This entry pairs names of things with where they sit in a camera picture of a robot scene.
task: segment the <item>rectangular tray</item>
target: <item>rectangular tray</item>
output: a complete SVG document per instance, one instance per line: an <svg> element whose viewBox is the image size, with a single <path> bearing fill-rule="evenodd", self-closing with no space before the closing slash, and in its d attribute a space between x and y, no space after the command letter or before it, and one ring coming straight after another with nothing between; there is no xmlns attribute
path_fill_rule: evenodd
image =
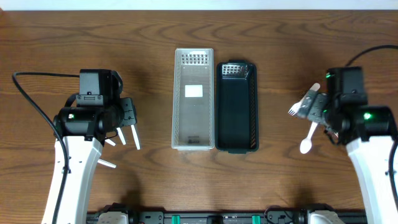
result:
<svg viewBox="0 0 398 224"><path fill-rule="evenodd" d="M213 149L213 49L175 51L173 104L172 148Z"/></svg>
<svg viewBox="0 0 398 224"><path fill-rule="evenodd" d="M244 154L259 147L257 69L244 60L217 65L216 147Z"/></svg>

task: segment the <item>white utensil handle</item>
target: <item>white utensil handle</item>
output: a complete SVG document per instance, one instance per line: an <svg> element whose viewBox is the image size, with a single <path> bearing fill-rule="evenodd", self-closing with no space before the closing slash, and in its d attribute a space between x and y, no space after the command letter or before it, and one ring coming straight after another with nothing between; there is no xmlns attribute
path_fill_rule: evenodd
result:
<svg viewBox="0 0 398 224"><path fill-rule="evenodd" d="M313 132L315 131L317 126L318 126L318 123L312 121L311 128L310 128L310 131L308 132L307 139L311 139Z"/></svg>
<svg viewBox="0 0 398 224"><path fill-rule="evenodd" d="M320 87L321 87L321 85L319 85L319 83L314 83L314 84L311 86L310 90L318 91ZM303 98L302 98L299 102L303 102L303 101L304 101L304 98L305 98L305 95L303 96Z"/></svg>
<svg viewBox="0 0 398 224"><path fill-rule="evenodd" d="M108 162L108 161L105 161L105 160L102 160L102 159L98 159L98 163L99 163L99 164L102 164L102 165L104 165L104 166L113 168L113 169L116 168L116 165L115 165L115 164L113 164L113 163L111 163L111 162Z"/></svg>
<svg viewBox="0 0 398 224"><path fill-rule="evenodd" d="M136 143L137 149L139 150L141 147L139 145L139 139L136 131L136 127L134 125L131 126L132 136L134 137L134 142Z"/></svg>

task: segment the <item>black plastic basket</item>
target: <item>black plastic basket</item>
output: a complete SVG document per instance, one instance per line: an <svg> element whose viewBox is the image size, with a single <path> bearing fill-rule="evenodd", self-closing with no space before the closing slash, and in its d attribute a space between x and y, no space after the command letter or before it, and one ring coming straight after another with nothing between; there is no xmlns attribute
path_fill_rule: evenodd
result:
<svg viewBox="0 0 398 224"><path fill-rule="evenodd" d="M257 68L244 60L217 65L216 147L234 154L259 148Z"/></svg>

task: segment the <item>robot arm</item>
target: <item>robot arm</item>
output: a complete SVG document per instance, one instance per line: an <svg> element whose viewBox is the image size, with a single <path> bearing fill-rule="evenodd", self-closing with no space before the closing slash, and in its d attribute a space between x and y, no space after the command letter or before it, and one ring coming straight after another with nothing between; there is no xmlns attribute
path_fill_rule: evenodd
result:
<svg viewBox="0 0 398 224"><path fill-rule="evenodd" d="M54 117L69 156L69 172L62 186L65 161L62 146L55 142L55 166L49 199L42 224L86 223L88 200L95 168L109 132L115 132L126 144L121 128L131 126L135 132L136 111L130 98L120 99L123 83L119 74L110 70L81 70L80 92L72 95ZM76 107L71 107L76 99ZM57 204L60 188L63 196Z"/></svg>
<svg viewBox="0 0 398 224"><path fill-rule="evenodd" d="M398 133L392 112L368 105L360 67L332 68L326 78L328 94L308 91L297 116L338 133L337 144L346 146L358 175L368 223L395 223L389 154Z"/></svg>

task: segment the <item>white label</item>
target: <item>white label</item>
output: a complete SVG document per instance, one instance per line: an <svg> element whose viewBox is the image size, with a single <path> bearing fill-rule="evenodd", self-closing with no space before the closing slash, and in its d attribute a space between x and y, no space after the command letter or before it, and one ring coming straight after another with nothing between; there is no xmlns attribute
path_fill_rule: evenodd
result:
<svg viewBox="0 0 398 224"><path fill-rule="evenodd" d="M202 85L185 85L185 97L203 97Z"/></svg>
<svg viewBox="0 0 398 224"><path fill-rule="evenodd" d="M189 52L190 54L206 54L206 52L204 50L196 50L193 52Z"/></svg>

